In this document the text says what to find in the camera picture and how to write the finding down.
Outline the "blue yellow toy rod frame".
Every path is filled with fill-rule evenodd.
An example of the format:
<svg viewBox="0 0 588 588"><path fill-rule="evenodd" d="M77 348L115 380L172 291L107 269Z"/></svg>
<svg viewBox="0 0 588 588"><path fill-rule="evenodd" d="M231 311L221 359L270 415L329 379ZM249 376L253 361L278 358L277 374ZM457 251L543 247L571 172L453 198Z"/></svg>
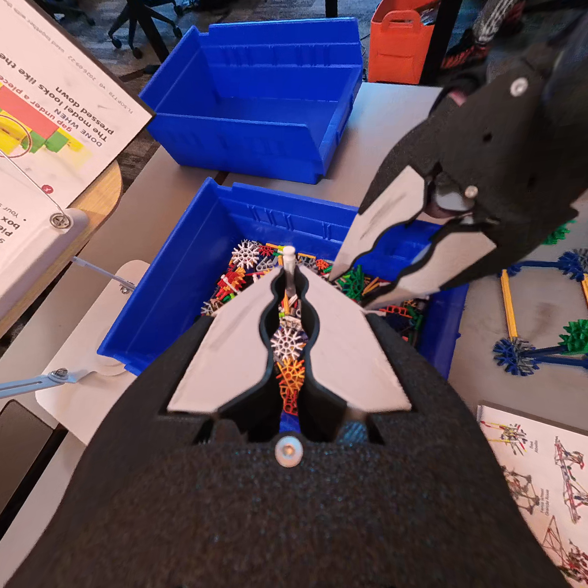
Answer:
<svg viewBox="0 0 588 588"><path fill-rule="evenodd" d="M556 269L564 277L577 283L582 290L584 303L587 303L587 248L574 248L562 253L556 261L538 261L526 259L519 261L498 274L502 292L504 317L506 319L507 337L497 341L493 347L493 359L496 365L517 377L532 376L540 364L569 366L587 370L587 355L564 355L559 342L551 347L536 348L529 341L518 335L516 315L511 294L511 277L518 275L524 268Z"/></svg>

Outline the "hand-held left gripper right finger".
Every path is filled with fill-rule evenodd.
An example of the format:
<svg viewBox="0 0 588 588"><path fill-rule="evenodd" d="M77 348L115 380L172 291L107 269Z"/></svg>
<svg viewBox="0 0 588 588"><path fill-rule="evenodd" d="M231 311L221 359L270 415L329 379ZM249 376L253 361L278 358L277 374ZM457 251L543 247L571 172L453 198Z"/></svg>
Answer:
<svg viewBox="0 0 588 588"><path fill-rule="evenodd" d="M309 269L304 310L318 315L310 360L317 383L363 413L409 411L411 403L362 308Z"/></svg>

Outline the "grey toy rod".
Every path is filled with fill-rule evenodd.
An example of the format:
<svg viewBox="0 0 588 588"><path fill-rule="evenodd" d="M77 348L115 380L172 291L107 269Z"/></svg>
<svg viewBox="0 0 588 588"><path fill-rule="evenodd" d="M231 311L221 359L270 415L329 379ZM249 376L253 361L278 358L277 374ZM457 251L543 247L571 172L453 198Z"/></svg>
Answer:
<svg viewBox="0 0 588 588"><path fill-rule="evenodd" d="M285 302L290 304L290 299L296 298L295 270L296 270L296 249L293 246L283 246L282 261L285 272Z"/></svg>

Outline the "toy instruction sheet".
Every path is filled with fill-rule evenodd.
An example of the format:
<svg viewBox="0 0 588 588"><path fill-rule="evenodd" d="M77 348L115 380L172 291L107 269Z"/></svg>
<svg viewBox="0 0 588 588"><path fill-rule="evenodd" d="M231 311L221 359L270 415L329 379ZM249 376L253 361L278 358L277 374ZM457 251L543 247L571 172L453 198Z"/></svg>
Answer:
<svg viewBox="0 0 588 588"><path fill-rule="evenodd" d="M587 587L587 431L500 406L476 417L540 546L572 587Z"/></svg>

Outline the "pile of colourful toy pieces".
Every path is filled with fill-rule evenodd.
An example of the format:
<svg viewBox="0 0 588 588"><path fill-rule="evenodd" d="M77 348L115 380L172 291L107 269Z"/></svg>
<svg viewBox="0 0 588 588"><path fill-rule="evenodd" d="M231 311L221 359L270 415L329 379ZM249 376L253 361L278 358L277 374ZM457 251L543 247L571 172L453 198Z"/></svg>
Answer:
<svg viewBox="0 0 588 588"><path fill-rule="evenodd" d="M272 269L283 266L284 249L283 245L241 240L232 250L228 267L220 276L212 296L203 303L202 316L211 316ZM355 303L364 301L370 293L378 293L388 284L381 277L367 274L360 265L330 282L334 262L304 252L296 254L296 264L310 269ZM426 299L416 298L381 307L379 313L406 342L415 346L427 306ZM294 421L298 418L298 395L305 380L303 351L308 342L301 322L301 300L296 295L284 296L278 305L278 317L279 326L270 338L274 372L282 398L282 420Z"/></svg>

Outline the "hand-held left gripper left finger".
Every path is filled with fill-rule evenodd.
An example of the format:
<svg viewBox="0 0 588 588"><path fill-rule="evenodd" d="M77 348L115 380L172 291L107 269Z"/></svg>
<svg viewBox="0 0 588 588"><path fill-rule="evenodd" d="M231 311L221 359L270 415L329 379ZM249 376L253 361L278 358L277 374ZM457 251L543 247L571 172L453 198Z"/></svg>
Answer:
<svg viewBox="0 0 588 588"><path fill-rule="evenodd" d="M169 412L210 415L261 382L268 349L260 334L263 311L273 303L274 268L220 308L168 404Z"/></svg>

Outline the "green toy connector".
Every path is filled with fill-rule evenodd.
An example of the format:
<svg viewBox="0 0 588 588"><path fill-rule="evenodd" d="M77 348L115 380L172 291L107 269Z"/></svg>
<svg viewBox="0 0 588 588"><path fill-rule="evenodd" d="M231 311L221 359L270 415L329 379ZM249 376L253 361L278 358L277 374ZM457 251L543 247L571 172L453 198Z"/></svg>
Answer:
<svg viewBox="0 0 588 588"><path fill-rule="evenodd" d="M542 245L546 246L555 246L560 241L564 241L567 238L567 235L570 233L569 226L575 224L575 220L570 220L565 222L564 224L557 227L553 232L551 232L546 239L543 241Z"/></svg>
<svg viewBox="0 0 588 588"><path fill-rule="evenodd" d="M587 319L579 319L563 327L560 345L564 355L587 355L587 323Z"/></svg>

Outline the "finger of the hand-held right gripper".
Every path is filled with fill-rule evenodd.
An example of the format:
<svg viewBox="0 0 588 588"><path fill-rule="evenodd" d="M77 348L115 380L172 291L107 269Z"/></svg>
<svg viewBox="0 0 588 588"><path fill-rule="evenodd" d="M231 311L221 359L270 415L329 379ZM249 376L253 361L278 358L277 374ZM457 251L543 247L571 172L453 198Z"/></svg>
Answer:
<svg viewBox="0 0 588 588"><path fill-rule="evenodd" d="M447 290L452 283L462 285L473 266L497 249L493 230L487 222L450 221L429 224L417 221L408 228L409 237L394 252L402 264L386 288L386 305L413 298L425 298Z"/></svg>
<svg viewBox="0 0 588 588"><path fill-rule="evenodd" d="M424 178L407 166L368 206L358 213L334 260L329 280L335 281L370 252L381 236L400 224L411 224L424 208Z"/></svg>

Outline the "blue plastic bin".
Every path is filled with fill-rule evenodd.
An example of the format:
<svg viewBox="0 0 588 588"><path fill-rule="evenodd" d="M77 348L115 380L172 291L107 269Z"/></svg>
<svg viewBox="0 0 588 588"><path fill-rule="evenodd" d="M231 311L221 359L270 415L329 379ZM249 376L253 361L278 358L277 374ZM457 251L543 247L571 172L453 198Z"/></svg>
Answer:
<svg viewBox="0 0 588 588"><path fill-rule="evenodd" d="M355 18L195 26L139 97L182 166L317 184L363 79Z"/></svg>

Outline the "blue bin with white label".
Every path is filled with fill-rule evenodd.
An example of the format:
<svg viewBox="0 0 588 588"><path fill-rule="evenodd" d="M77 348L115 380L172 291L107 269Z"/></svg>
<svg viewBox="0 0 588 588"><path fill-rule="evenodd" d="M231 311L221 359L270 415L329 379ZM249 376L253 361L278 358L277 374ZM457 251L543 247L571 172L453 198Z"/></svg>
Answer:
<svg viewBox="0 0 588 588"><path fill-rule="evenodd" d="M201 314L232 250L243 239L293 245L298 252L334 261L357 207L244 183L203 182L131 294L99 347L137 375L179 338ZM434 224L414 221L388 231L359 259L364 275L386 282L429 245ZM417 350L447 378L468 285L431 295Z"/></svg>

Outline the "orange bag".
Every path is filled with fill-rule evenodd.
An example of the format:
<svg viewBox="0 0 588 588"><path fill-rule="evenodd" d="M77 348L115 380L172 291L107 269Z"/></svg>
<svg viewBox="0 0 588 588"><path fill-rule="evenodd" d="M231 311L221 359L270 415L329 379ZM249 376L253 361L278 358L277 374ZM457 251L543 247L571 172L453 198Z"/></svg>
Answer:
<svg viewBox="0 0 588 588"><path fill-rule="evenodd" d="M381 1L371 19L367 80L417 85L439 1Z"/></svg>

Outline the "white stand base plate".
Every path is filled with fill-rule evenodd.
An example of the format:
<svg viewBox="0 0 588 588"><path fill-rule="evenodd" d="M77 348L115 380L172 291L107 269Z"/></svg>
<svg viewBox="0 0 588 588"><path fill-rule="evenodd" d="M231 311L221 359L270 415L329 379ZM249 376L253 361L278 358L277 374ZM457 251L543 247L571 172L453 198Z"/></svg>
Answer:
<svg viewBox="0 0 588 588"><path fill-rule="evenodd" d="M129 297L121 292L119 283L110 281L106 285L45 369L46 373L66 368L87 374L76 383L35 393L39 405L85 445L136 379L118 360L97 354Z"/></svg>

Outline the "white picture poster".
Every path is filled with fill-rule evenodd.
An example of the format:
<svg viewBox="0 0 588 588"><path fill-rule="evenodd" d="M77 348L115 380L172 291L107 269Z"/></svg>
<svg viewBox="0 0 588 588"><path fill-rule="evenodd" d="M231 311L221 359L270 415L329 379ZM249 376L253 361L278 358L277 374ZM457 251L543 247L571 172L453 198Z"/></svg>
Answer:
<svg viewBox="0 0 588 588"><path fill-rule="evenodd" d="M153 117L32 1L1 1L1 319L83 234L73 203Z"/></svg>

